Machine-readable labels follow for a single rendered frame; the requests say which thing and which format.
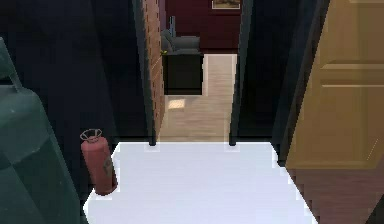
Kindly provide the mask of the light wooden room door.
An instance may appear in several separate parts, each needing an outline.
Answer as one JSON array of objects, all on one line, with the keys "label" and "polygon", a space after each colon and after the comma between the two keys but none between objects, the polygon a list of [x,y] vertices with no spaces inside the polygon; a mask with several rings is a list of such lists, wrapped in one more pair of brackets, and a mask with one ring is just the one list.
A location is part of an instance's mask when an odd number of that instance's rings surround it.
[{"label": "light wooden room door", "polygon": [[315,25],[289,169],[372,169],[384,156],[384,0],[330,0]]}]

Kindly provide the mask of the dark green bin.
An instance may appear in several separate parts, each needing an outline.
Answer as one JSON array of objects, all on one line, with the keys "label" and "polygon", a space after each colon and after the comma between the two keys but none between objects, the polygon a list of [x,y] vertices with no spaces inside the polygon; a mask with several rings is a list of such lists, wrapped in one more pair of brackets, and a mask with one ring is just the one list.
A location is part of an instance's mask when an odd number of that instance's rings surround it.
[{"label": "dark green bin", "polygon": [[83,224],[39,96],[22,86],[0,37],[0,224]]}]

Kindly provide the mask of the red fire extinguisher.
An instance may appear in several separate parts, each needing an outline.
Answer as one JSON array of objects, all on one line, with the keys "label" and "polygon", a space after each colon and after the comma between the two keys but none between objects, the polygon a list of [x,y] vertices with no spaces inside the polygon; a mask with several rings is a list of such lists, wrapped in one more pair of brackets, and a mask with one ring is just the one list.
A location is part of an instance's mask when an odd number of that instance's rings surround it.
[{"label": "red fire extinguisher", "polygon": [[117,188],[117,178],[109,144],[101,129],[88,129],[80,134],[81,151],[95,193],[105,196]]}]

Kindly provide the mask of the brown wooden room door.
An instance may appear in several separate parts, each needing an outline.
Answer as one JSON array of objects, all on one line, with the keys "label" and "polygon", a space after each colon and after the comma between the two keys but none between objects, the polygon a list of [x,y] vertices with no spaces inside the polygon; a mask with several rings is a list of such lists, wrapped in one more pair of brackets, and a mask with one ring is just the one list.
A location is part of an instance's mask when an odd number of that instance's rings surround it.
[{"label": "brown wooden room door", "polygon": [[165,103],[158,0],[143,0],[143,12],[154,124],[156,135],[159,135]]}]

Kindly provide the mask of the framed wall picture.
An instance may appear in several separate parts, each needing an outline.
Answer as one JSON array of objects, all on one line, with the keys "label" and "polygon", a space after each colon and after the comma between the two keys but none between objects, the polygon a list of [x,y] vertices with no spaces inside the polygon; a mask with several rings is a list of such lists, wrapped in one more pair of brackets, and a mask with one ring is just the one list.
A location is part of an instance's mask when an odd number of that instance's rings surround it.
[{"label": "framed wall picture", "polygon": [[241,0],[212,0],[214,10],[237,10],[241,7]]}]

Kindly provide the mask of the black cabinet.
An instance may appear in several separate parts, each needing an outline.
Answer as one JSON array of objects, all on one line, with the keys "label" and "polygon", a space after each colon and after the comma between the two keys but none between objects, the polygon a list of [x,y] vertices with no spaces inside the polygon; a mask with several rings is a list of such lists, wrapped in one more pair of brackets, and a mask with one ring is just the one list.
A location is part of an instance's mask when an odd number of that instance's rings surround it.
[{"label": "black cabinet", "polygon": [[169,52],[163,56],[165,95],[201,95],[204,55],[200,52]]}]

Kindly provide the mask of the grey sofa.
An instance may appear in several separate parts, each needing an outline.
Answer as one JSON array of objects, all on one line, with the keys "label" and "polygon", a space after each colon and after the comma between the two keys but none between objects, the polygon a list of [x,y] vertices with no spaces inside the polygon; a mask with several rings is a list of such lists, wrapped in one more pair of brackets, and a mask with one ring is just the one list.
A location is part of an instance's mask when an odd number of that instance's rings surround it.
[{"label": "grey sofa", "polygon": [[161,49],[167,52],[178,50],[200,50],[200,38],[197,36],[173,37],[169,30],[162,30]]}]

